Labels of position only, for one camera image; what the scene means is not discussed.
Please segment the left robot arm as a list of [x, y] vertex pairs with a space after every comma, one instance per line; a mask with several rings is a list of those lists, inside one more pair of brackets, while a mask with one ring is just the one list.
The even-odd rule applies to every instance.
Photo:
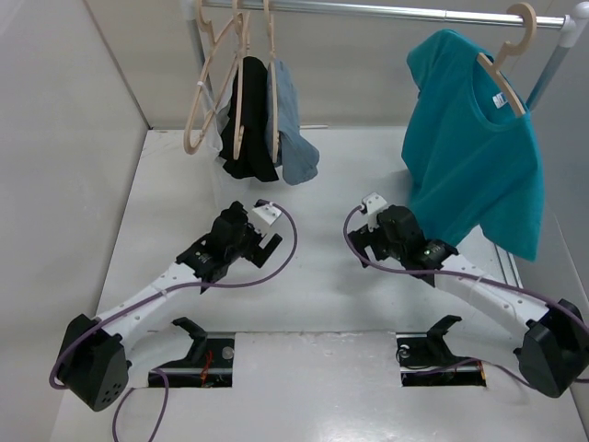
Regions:
[[56, 390], [70, 390], [92, 411], [111, 406], [128, 384], [138, 362], [133, 351], [143, 339], [167, 327], [183, 330], [173, 354], [185, 365], [205, 355], [206, 331], [188, 317], [190, 290], [223, 288], [229, 267], [243, 259], [261, 268], [282, 242], [271, 227], [284, 210], [257, 201], [247, 210], [233, 202], [208, 233], [180, 253], [169, 267], [135, 296], [90, 318], [80, 314], [66, 328], [49, 375]]

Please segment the teal t shirt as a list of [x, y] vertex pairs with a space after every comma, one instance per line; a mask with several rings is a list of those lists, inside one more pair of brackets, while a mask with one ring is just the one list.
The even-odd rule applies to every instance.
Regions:
[[482, 51], [442, 29], [407, 57], [418, 89], [401, 154], [412, 178], [409, 207], [429, 238], [456, 246], [480, 227], [532, 262], [545, 200], [535, 129], [479, 64]]

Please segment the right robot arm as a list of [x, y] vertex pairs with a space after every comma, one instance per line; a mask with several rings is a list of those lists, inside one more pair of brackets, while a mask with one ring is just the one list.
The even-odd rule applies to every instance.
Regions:
[[559, 398], [582, 381], [588, 368], [588, 326], [573, 303], [491, 278], [456, 247], [426, 238], [405, 206], [365, 202], [352, 212], [368, 219], [356, 230], [342, 230], [363, 267], [385, 271], [383, 262], [394, 259], [400, 265], [397, 274], [463, 300], [520, 338], [514, 349], [518, 370], [538, 392]]

